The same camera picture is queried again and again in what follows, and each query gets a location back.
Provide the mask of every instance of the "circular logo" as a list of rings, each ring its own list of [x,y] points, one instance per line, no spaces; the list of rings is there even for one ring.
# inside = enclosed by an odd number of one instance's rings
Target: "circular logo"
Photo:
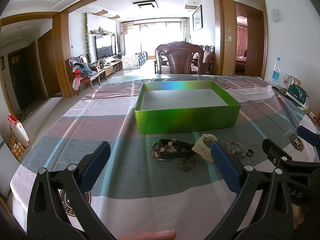
[[[91,194],[89,191],[84,193],[84,197],[89,202],[89,204],[91,204]],[[76,214],[74,213],[74,211],[70,205],[70,201],[68,199],[68,196],[67,196],[65,190],[62,190],[60,192],[60,198],[61,198],[62,206],[63,206],[64,210],[66,211],[67,215],[69,215],[71,217],[75,217]]]
[[[302,152],[304,149],[303,143],[300,140],[298,136],[296,136],[294,133],[290,134],[289,141],[292,144],[292,146],[299,152]]]

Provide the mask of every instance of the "television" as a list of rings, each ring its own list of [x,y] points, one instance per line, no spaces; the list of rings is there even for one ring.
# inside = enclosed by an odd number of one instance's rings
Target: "television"
[[[116,54],[116,36],[96,36],[97,60],[111,57]]]

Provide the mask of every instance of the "green box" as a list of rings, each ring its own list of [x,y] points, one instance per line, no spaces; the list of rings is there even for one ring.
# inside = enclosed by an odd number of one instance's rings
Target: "green box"
[[[166,104],[186,107],[168,109]],[[148,82],[142,86],[135,116],[140,134],[171,134],[232,127],[239,110],[240,104],[212,81]]]

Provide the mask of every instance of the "white watch strap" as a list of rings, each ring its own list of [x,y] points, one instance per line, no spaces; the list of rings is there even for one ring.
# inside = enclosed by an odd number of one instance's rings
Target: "white watch strap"
[[[196,141],[195,146],[193,146],[192,150],[199,154],[203,159],[206,161],[209,161],[211,163],[213,162],[213,159],[211,157],[210,149],[204,144],[206,140],[212,140],[214,142],[217,142],[217,138],[212,134],[203,134],[199,140]]]

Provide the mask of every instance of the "cardboard bag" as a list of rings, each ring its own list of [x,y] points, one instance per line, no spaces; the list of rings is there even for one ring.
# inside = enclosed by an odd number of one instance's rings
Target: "cardboard bag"
[[[13,115],[8,114],[8,120],[9,120],[9,126],[10,130],[15,136],[15,138],[23,145],[23,147],[28,147],[29,146],[29,137],[24,130],[22,124],[13,117]]]

